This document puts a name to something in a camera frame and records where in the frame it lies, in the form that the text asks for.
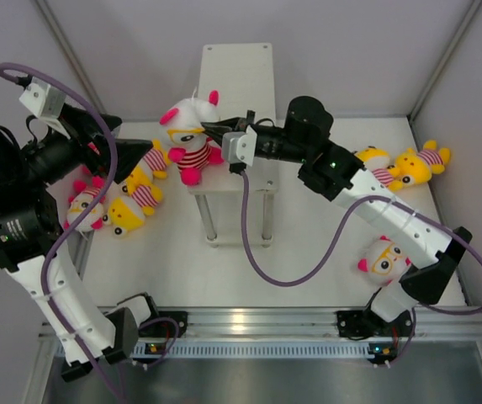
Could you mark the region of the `white plush pink striped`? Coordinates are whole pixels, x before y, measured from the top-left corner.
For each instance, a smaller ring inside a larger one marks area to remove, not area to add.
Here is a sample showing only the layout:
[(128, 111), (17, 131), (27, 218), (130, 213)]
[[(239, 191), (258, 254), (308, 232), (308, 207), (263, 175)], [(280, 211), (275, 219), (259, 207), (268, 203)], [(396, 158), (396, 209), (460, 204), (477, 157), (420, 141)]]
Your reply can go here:
[(177, 165), (182, 183), (197, 186), (202, 172), (208, 165), (224, 162), (218, 147), (210, 144), (204, 133), (203, 123), (220, 120), (218, 104), (220, 93), (209, 92), (207, 98), (184, 98), (173, 105), (159, 120), (164, 131), (168, 158)]
[[(99, 194), (104, 185), (104, 179), (95, 176), (91, 178), (90, 183), (83, 180), (75, 180), (73, 182), (74, 195), (68, 199), (69, 208), (66, 213), (66, 219), (63, 227), (67, 229), (74, 220), (91, 204), (93, 199)], [(93, 209), (86, 215), (86, 217), (78, 224), (76, 231), (80, 233), (87, 233), (96, 231), (104, 226), (104, 217), (106, 216), (104, 209), (105, 198), (93, 207)]]

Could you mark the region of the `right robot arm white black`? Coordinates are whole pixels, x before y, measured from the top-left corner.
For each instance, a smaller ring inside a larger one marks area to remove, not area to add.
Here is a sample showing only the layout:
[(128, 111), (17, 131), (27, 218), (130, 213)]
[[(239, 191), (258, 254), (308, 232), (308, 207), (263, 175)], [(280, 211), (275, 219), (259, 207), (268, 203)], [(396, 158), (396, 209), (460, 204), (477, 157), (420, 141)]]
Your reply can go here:
[(259, 125), (254, 115), (249, 111), (244, 117), (202, 124), (205, 135), (220, 145), (231, 172), (244, 176), (257, 157), (298, 163), (305, 187), (390, 237), (411, 260), (400, 279), (373, 295), (357, 324), (382, 334), (416, 305), (438, 303), (469, 247), (470, 232), (449, 230), (415, 212), (351, 151), (331, 141), (334, 119), (316, 98), (294, 98), (282, 127)]

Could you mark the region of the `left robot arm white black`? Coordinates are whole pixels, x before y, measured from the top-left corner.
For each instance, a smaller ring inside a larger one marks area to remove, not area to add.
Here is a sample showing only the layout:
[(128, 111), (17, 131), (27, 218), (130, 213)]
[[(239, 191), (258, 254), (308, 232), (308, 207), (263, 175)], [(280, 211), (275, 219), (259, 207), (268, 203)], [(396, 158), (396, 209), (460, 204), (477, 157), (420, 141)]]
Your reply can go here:
[(72, 381), (87, 375), (98, 359), (110, 364), (128, 359), (139, 333), (152, 336), (162, 324), (145, 293), (111, 312), (100, 311), (65, 242), (80, 224), (102, 226), (96, 208), (152, 144), (118, 140), (113, 131), (121, 125), (119, 117), (91, 115), (68, 104), (46, 123), (45, 138), (25, 146), (0, 126), (0, 268), (43, 311), (65, 351), (62, 378)]

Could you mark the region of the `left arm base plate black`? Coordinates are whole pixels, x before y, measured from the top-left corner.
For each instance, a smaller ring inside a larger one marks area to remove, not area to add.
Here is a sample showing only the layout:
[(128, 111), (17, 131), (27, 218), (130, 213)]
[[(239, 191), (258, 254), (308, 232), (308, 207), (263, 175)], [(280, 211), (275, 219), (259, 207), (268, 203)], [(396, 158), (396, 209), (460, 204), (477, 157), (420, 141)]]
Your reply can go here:
[(186, 311), (159, 311), (156, 316), (140, 324), (139, 336), (142, 338), (173, 338), (175, 335), (181, 337), (187, 328)]

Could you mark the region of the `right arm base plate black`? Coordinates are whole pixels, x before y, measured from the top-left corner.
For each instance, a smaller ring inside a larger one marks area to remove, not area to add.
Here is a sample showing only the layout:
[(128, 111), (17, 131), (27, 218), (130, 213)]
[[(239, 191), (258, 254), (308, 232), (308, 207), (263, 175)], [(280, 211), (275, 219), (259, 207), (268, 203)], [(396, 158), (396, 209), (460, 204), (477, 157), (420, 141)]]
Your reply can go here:
[(402, 312), (390, 322), (369, 309), (344, 310), (336, 313), (339, 336), (354, 340), (371, 337), (406, 337), (410, 335), (412, 325), (412, 316), (408, 311)]

